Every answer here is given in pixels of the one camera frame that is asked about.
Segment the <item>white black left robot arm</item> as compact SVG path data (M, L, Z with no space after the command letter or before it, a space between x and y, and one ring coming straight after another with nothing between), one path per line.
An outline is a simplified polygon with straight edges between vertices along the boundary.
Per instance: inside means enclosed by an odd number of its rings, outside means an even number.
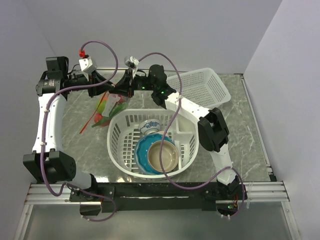
M63 114L70 92L87 89L89 96L94 97L109 90L111 84L103 84L106 79L97 73L95 61L85 53L80 54L80 74L68 71L69 59L65 56L46 58L46 66L35 87L39 104L36 139L31 153L23 156L23 165L52 195L62 194L51 186L61 183L81 192L86 200L94 201L100 193L95 176L78 170L75 159L64 153Z

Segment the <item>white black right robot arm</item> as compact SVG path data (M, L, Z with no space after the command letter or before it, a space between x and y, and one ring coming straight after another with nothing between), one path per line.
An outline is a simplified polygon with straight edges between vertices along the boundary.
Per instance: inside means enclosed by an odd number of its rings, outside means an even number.
M211 68L201 68L168 77L163 66L152 65L147 75L128 68L115 85L115 94L133 97L136 91L151 91L153 102L196 125L199 143L214 162L219 195L232 198L237 188L244 189L229 154L227 123L218 106L231 99L222 80Z

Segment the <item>green fake chili pepper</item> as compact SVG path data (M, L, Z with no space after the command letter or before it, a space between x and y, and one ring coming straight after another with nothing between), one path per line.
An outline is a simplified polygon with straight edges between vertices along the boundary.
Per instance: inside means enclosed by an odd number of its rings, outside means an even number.
M123 102L123 103L120 103L120 104L115 104L113 106L113 108L111 109L111 111L108 113L108 116L106 116L104 113L102 113L101 115L103 116L103 118L98 123L94 122L94 124L91 127L95 128L95 127L106 127L106 126L108 126L110 124L111 119L115 115L117 115L119 112L125 110L127 108L127 106L128 106L127 102Z

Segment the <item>clear orange zip top bag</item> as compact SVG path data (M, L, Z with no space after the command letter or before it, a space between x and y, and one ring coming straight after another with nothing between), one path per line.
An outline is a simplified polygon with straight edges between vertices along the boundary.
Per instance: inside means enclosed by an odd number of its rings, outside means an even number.
M113 108L113 106L116 104L116 100L114 98L114 95L118 95L118 94L114 94L114 93L109 93L109 92L105 92L102 97L100 98L100 102L102 102L102 100L104 98L107 99L107 102L105 104L105 108L104 108L104 111L103 111L103 114L105 114L106 116L109 115L109 112L111 111L111 109ZM84 130L89 126L94 124L94 115L96 113L96 108L95 108L95 111L93 112L92 116L90 117L90 119L86 122L86 124L82 127L82 129L80 130L80 134L82 134L84 132Z

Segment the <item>green fake apple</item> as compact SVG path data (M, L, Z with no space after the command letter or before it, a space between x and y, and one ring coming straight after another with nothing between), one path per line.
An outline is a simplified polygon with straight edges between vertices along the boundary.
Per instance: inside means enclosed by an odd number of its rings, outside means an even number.
M96 102L96 112L99 113L99 114L102 114L104 109L105 109L106 103L107 103L107 99L106 98L104 98L102 100L102 102L100 100L98 100Z

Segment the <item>pink red fake peach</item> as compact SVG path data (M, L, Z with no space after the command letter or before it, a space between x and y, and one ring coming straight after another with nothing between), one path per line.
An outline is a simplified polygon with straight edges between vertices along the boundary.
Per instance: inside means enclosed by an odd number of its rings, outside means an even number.
M116 100L116 104L121 104L121 103L127 103L128 102L128 97L126 96L122 96L122 95L119 95L119 94L114 94L113 95L115 100Z

